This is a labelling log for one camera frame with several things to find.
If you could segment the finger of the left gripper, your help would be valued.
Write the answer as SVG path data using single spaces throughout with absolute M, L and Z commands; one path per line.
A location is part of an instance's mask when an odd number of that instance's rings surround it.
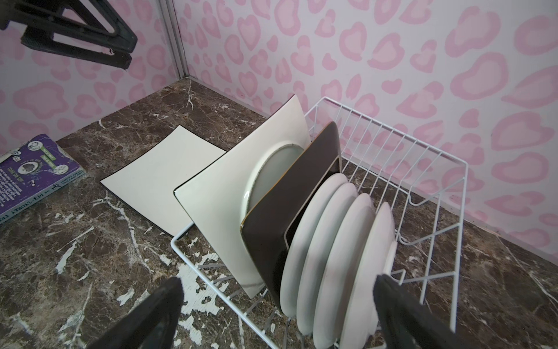
M 81 1 L 2 1 L 1 29 L 14 21 L 115 51 L 133 52 L 137 37 L 109 1 L 92 1 L 91 4 L 112 31 L 104 29 Z
M 102 52 L 95 52 L 81 47 L 56 42 L 53 37 L 53 32 L 42 29 L 27 28 L 20 41 L 22 45 L 36 51 L 86 60 L 116 68 L 127 69 L 132 62 L 131 55 L 126 52 L 115 51 L 113 55 L 109 55 Z

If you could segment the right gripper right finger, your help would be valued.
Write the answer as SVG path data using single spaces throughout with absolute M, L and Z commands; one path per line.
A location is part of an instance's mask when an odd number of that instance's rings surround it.
M 391 276 L 376 277 L 373 300 L 388 348 L 468 348 Z

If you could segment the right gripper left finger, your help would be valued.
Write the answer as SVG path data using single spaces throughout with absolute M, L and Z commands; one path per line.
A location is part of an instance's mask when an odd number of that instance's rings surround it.
M 183 285 L 171 277 L 88 348 L 170 348 L 184 300 Z

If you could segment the square white plate round well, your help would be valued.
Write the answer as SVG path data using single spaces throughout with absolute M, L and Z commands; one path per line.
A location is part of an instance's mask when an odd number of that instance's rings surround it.
M 310 144 L 292 95 L 254 132 L 174 190 L 174 196 L 250 297 L 264 282 L 244 244 L 241 222 Z

